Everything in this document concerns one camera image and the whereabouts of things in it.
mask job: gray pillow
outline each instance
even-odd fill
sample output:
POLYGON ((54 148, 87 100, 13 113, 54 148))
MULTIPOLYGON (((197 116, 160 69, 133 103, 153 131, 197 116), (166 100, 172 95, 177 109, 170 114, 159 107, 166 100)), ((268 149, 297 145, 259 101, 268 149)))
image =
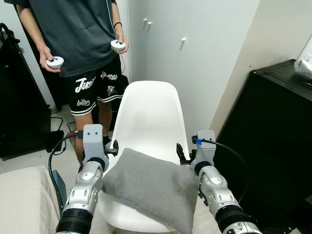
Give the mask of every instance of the gray pillow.
POLYGON ((125 148, 103 183, 104 192, 183 234, 192 233, 199 182, 188 166, 125 148))

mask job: white controller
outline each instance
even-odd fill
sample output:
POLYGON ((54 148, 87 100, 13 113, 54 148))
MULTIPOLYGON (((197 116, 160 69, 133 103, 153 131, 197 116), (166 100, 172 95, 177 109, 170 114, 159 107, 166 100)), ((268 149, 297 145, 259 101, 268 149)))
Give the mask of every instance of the white controller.
POLYGON ((111 41, 111 46, 115 52, 118 52, 126 48, 126 43, 120 43, 119 40, 113 40, 111 41))
POLYGON ((60 67, 63 65, 63 63, 64 59, 62 57, 53 56, 53 59, 51 61, 47 59, 48 66, 53 69, 60 70, 60 67))

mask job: white graphic print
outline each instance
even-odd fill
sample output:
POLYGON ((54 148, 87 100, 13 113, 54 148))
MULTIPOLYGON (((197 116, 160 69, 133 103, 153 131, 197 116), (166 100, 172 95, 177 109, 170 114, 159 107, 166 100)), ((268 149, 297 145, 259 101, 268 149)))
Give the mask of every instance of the white graphic print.
POLYGON ((115 86, 107 86, 108 90, 108 96, 110 96, 111 94, 113 93, 117 93, 116 90, 115 90, 115 86))
POLYGON ((77 101, 77 106, 89 106, 90 105, 90 101, 89 100, 85 100, 85 99, 81 99, 81 101, 77 101))
POLYGON ((110 80, 117 80, 118 76, 117 75, 108 75, 106 74, 106 72, 102 71, 102 75, 101 78, 104 79, 105 77, 107 77, 110 80))
POLYGON ((76 87, 76 89, 75 89, 76 93, 79 93, 81 90, 90 88, 93 85, 93 82, 96 79, 96 77, 94 77, 91 81, 85 82, 86 79, 87 78, 85 77, 85 78, 81 78, 81 79, 76 80, 76 83, 80 82, 79 87, 76 87))

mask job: chair backrest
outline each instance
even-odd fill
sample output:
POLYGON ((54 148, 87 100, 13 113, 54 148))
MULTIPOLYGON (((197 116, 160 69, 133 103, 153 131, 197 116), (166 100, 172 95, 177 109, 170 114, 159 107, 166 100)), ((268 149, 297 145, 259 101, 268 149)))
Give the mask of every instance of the chair backrest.
POLYGON ((130 84, 120 104, 112 142, 115 139, 119 152, 131 148, 179 164, 176 144, 182 145, 185 156, 189 151, 175 87, 160 81, 130 84))

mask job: dark gray t-shirt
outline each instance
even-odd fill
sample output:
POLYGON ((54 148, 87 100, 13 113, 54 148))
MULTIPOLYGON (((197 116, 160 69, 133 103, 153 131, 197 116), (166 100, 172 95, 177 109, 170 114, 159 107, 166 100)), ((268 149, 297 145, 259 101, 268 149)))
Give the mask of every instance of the dark gray t-shirt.
MULTIPOLYGON (((106 0, 4 1, 32 8, 52 55, 64 58, 62 77, 95 70, 116 56, 106 0)), ((107 1, 112 17, 112 0, 107 1)))

